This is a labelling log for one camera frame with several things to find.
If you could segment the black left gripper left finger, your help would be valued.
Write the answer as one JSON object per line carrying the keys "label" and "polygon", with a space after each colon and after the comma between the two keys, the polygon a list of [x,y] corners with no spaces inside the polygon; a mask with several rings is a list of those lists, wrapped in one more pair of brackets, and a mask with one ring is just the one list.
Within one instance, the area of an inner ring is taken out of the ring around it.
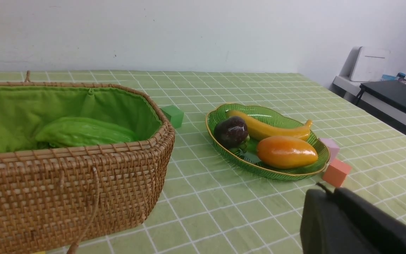
{"label": "black left gripper left finger", "polygon": [[320,189],[306,192],[300,239],[304,254],[379,254]]}

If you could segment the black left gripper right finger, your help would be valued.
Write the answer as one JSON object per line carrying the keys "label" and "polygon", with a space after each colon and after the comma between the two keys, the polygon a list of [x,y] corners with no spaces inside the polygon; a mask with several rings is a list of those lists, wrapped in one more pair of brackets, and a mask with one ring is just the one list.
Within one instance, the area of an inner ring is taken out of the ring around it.
{"label": "black left gripper right finger", "polygon": [[347,188],[329,190],[317,182],[333,201],[382,254],[406,254],[406,224],[388,215],[374,204]]}

